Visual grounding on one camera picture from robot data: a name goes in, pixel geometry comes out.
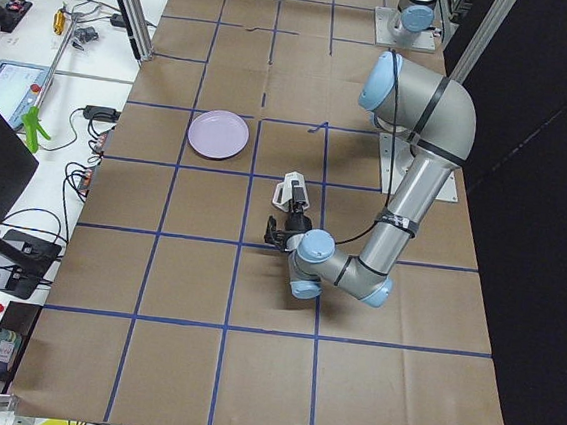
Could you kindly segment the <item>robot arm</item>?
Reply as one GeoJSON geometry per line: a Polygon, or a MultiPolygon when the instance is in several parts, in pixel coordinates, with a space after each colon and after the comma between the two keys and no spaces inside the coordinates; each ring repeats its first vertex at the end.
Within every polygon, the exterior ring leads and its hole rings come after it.
{"type": "Polygon", "coordinates": [[[286,212],[285,228],[278,229],[269,217],[264,239],[286,254],[296,298],[320,296],[321,282],[328,281],[377,308],[392,291],[389,273],[402,250],[416,237],[450,174],[469,158],[477,116],[462,84],[394,51],[380,54],[358,103],[392,141],[402,140],[411,152],[407,172],[375,217],[360,254],[344,253],[330,233],[311,225],[305,180],[296,171],[277,185],[272,201],[286,212]]]}
{"type": "Polygon", "coordinates": [[[433,52],[436,49],[434,25],[439,0],[398,0],[396,12],[388,23],[389,33],[398,48],[433,52]]]}

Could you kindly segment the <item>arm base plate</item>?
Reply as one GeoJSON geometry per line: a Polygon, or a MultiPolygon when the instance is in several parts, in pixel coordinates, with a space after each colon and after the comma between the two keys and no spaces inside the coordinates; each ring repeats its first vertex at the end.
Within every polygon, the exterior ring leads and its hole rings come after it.
{"type": "Polygon", "coordinates": [[[410,175],[412,185],[439,188],[435,200],[458,203],[455,165],[438,158],[400,136],[382,132],[379,139],[380,190],[383,195],[394,196],[410,175]]]}
{"type": "Polygon", "coordinates": [[[395,8],[376,7],[374,21],[376,46],[427,53],[433,53],[436,49],[432,31],[407,30],[401,23],[401,14],[395,8]]]}

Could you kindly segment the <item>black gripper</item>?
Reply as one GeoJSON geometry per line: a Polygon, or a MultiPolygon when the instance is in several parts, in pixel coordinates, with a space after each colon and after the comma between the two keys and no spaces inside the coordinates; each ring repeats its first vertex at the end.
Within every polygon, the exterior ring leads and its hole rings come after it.
{"type": "Polygon", "coordinates": [[[277,220],[270,215],[266,222],[264,242],[275,245],[278,249],[294,251],[301,239],[312,229],[312,220],[305,215],[308,209],[308,197],[305,185],[299,180],[291,182],[291,198],[288,202],[287,219],[284,229],[277,228],[277,220]]]}

